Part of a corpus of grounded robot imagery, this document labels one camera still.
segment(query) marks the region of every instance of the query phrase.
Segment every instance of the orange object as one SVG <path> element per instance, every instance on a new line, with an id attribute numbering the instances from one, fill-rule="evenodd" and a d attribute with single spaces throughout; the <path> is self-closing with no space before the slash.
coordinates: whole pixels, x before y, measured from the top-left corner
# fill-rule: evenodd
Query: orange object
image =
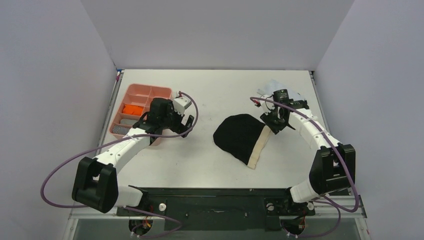
<path id="1" fill-rule="evenodd" d="M 141 116 L 142 113 L 143 113 L 143 107 L 125 104 L 125 107 L 123 108 L 122 113 L 123 114 L 129 114 L 129 115 Z"/>

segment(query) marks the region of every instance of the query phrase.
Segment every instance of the screw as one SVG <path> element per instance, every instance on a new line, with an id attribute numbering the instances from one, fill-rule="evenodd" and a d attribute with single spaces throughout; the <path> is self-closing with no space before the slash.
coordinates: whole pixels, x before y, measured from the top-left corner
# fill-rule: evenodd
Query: screw
<path id="1" fill-rule="evenodd" d="M 309 209 L 309 210 L 314 210 L 314 204 L 312 203 L 312 202 L 308 202 L 307 203 L 307 209 Z"/>
<path id="2" fill-rule="evenodd" d="M 165 203 L 159 204 L 159 211 L 163 212 L 165 209 L 167 209 L 167 205 Z"/>

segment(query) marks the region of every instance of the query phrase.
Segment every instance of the wire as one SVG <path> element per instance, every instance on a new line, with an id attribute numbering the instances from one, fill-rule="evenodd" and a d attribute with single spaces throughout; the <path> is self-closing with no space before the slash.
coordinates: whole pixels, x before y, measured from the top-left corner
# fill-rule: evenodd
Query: wire
<path id="1" fill-rule="evenodd" d="M 62 162 L 59 166 L 57 166 L 55 169 L 53 169 L 53 171 L 51 171 L 51 172 L 47 175 L 47 177 L 44 179 L 44 181 L 43 181 L 43 182 L 42 182 L 42 184 L 41 184 L 41 188 L 40 188 L 40 195 L 41 195 L 41 199 L 42 199 L 44 202 L 46 202 L 48 205 L 51 205 L 51 206 L 56 207 L 56 208 L 62 208 L 62 209 L 85 208 L 85 207 L 87 207 L 86 205 L 63 205 L 63 204 L 57 204 L 57 203 L 54 203 L 54 202 L 52 202 L 52 201 L 50 201 L 50 200 L 48 200 L 48 199 L 47 199 L 46 194 L 45 194 L 46 184 L 47 184 L 47 182 L 50 180 L 50 178 L 52 178 L 52 176 L 53 176 L 53 175 L 54 175 L 54 174 L 55 174 L 55 173 L 56 173 L 59 169 L 61 169 L 63 166 L 65 166 L 66 164 L 68 164 L 68 163 L 69 163 L 69 162 L 71 162 L 72 160 L 75 160 L 75 159 L 77 159 L 77 158 L 79 158 L 79 157 L 81 157 L 81 156 L 83 156 L 83 155 L 89 154 L 89 153 L 91 153 L 91 152 L 97 151 L 97 150 L 99 150 L 99 149 L 102 149 L 102 148 L 108 147 L 108 146 L 113 145 L 113 144 L 116 144 L 116 143 L 120 143 L 120 142 L 122 142 L 122 141 L 129 140 L 129 139 L 131 139 L 131 138 L 139 138 L 139 137 L 178 138 L 178 137 L 184 136 L 184 135 L 188 134 L 189 132 L 191 132 L 191 131 L 193 130 L 193 128 L 195 127 L 196 123 L 198 122 L 198 119 L 199 119 L 199 108 L 198 108 L 198 105 L 196 104 L 196 102 L 194 101 L 194 99 L 193 99 L 191 96 L 189 96 L 188 94 L 186 94 L 186 93 L 184 93 L 184 92 L 181 92 L 181 91 L 180 91 L 179 93 L 180 93 L 180 94 L 182 94 L 182 95 L 184 95 L 184 96 L 186 96 L 188 99 L 190 99 L 190 100 L 191 100 L 191 102 L 192 102 L 192 103 L 193 103 L 193 105 L 194 105 L 195 110 L 196 110 L 196 117 L 195 117 L 195 119 L 194 119 L 193 125 L 192 125 L 191 127 L 189 127 L 189 128 L 188 128 L 185 132 L 180 133 L 180 134 L 177 134 L 177 135 L 136 134 L 136 135 L 133 135 L 133 136 L 123 137 L 123 138 L 121 138 L 121 139 L 117 139 L 117 140 L 115 140 L 115 141 L 111 141 L 111 142 L 109 142 L 109 143 L 106 143 L 106 144 L 103 144 L 103 145 L 101 145 L 101 146 L 95 147 L 95 148 L 93 148 L 93 149 L 89 149 L 89 150 L 87 150 L 87 151 L 83 151 L 83 152 L 81 152 L 81 153 L 78 153 L 77 155 L 72 156 L 71 158 L 68 158 L 66 161 Z"/>
<path id="2" fill-rule="evenodd" d="M 276 101 L 272 101 L 272 100 L 268 100 L 268 99 L 260 98 L 260 97 L 254 97 L 254 96 L 250 97 L 250 100 L 252 102 L 253 102 L 253 100 L 269 102 L 269 103 L 275 104 L 275 105 L 277 105 L 277 106 L 279 106 L 281 108 L 285 108 L 285 109 L 288 109 L 288 110 L 290 110 L 290 111 L 292 111 L 292 112 L 294 112 L 296 114 L 299 114 L 301 117 L 303 117 L 305 119 L 308 119 L 308 117 L 305 114 L 301 113 L 300 111 L 298 111 L 298 110 L 296 110 L 296 109 L 294 109 L 292 107 L 283 105 L 283 104 L 281 104 L 279 102 L 276 102 Z M 359 195 L 358 195 L 357 188 L 355 187 L 354 181 L 353 181 L 353 179 L 351 177 L 351 174 L 349 173 L 348 167 L 346 166 L 346 163 L 343 160 L 342 155 L 337 150 L 337 148 L 334 146 L 334 144 L 330 141 L 329 137 L 326 135 L 326 133 L 324 132 L 324 130 L 314 120 L 311 119 L 310 120 L 310 123 L 313 124 L 315 126 L 315 128 L 318 129 L 319 132 L 321 132 L 321 135 L 324 137 L 324 139 L 327 141 L 327 143 L 331 146 L 331 148 L 334 151 L 335 155 L 339 159 L 339 161 L 340 161 L 340 163 L 341 163 L 341 165 L 342 165 L 342 167 L 344 169 L 344 172 L 346 173 L 347 180 L 349 181 L 349 184 L 352 187 L 352 192 L 353 192 L 353 195 L 355 197 L 355 205 L 354 205 L 353 209 L 349 209 L 349 208 L 346 208 L 344 206 L 341 206 L 341 205 L 337 204 L 336 202 L 334 202 L 333 200 L 331 200 L 330 198 L 328 198 L 326 196 L 324 196 L 324 198 L 327 201 L 329 201 L 335 208 L 342 209 L 342 210 L 344 210 L 346 212 L 349 212 L 349 213 L 356 212 L 358 210 L 358 208 L 359 208 L 359 202 L 360 202 Z"/>
<path id="3" fill-rule="evenodd" d="M 153 216 L 153 217 L 163 218 L 165 220 L 169 220 L 171 222 L 174 222 L 174 223 L 179 224 L 179 226 L 177 226 L 176 228 L 171 229 L 170 231 L 159 233 L 157 235 L 153 235 L 153 236 L 140 236 L 139 235 L 138 237 L 141 238 L 141 239 L 155 239 L 155 238 L 160 238 L 160 237 L 166 236 L 168 234 L 171 234 L 171 233 L 177 231 L 178 229 L 180 229 L 183 226 L 183 223 L 182 222 L 178 221 L 177 219 L 171 218 L 169 216 L 163 216 L 163 215 L 159 215 L 159 214 L 156 214 L 156 213 L 153 213 L 153 212 L 143 211 L 143 210 L 140 210 L 140 209 L 137 209 L 137 208 L 133 208 L 133 207 L 128 207 L 128 206 L 124 207 L 124 209 L 129 210 L 129 211 L 133 211 L 133 212 L 138 212 L 138 213 L 141 213 L 141 214 L 150 215 L 150 216 Z M 139 227 L 141 227 L 142 225 L 143 225 L 143 223 L 141 223 L 141 224 L 133 227 L 131 229 L 131 233 L 135 233 L 136 232 L 136 229 L 139 228 Z"/>
<path id="4" fill-rule="evenodd" d="M 326 202 L 326 201 L 314 201 L 315 203 L 319 203 L 319 204 L 328 204 L 331 205 L 333 207 L 335 207 L 335 209 L 337 209 L 338 212 L 338 219 L 337 222 L 335 223 L 334 227 L 326 232 L 323 233 L 319 233 L 319 234 L 310 234 L 310 235 L 294 235 L 290 232 L 288 232 L 284 227 L 284 231 L 287 233 L 287 236 L 292 236 L 292 237 L 296 237 L 296 238 L 319 238 L 319 237 L 323 237 L 326 235 L 331 234 L 332 232 L 334 232 L 340 225 L 340 222 L 342 220 L 342 213 L 340 212 L 340 209 L 336 206 L 334 206 L 333 204 L 331 204 L 330 202 Z"/>

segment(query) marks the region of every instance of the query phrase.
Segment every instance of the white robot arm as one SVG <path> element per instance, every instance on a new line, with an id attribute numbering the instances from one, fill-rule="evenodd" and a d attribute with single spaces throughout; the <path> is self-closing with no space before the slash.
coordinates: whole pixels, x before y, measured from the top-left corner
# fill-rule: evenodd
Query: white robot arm
<path id="1" fill-rule="evenodd" d="M 157 137 L 143 134 L 162 134 L 162 130 L 181 134 L 192 126 L 193 116 L 182 124 L 185 110 L 192 104 L 186 96 L 173 100 L 154 98 L 150 111 L 141 116 L 121 141 L 94 158 L 85 157 L 79 164 L 72 190 L 72 199 L 107 213 L 114 206 L 138 206 L 143 193 L 130 186 L 118 186 L 117 175 L 141 150 Z"/>
<path id="2" fill-rule="evenodd" d="M 290 188 L 293 202 L 304 203 L 320 195 L 349 188 L 350 184 L 346 173 L 342 166 L 339 165 L 338 158 L 322 134 L 325 134 L 329 141 L 341 153 L 352 179 L 355 179 L 355 149 L 350 144 L 341 144 L 319 122 L 315 122 L 322 129 L 322 131 L 319 131 L 311 123 L 317 117 L 312 114 L 307 101 L 294 101 L 290 99 L 287 89 L 275 91 L 271 96 L 264 95 L 261 99 L 268 99 L 286 105 L 292 109 L 296 109 L 307 117 L 305 118 L 305 116 L 263 100 L 259 100 L 256 103 L 264 111 L 260 118 L 271 128 L 274 134 L 277 134 L 285 127 L 294 129 L 303 137 L 309 148 L 316 151 L 308 178 Z"/>

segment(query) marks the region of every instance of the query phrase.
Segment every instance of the black bracket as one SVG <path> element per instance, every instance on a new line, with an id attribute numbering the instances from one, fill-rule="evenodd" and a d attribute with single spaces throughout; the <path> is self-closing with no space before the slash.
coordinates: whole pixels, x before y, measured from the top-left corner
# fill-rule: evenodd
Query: black bracket
<path id="1" fill-rule="evenodd" d="M 118 199 L 117 170 L 96 158 L 79 161 L 73 183 L 72 199 L 102 213 L 109 212 Z"/>

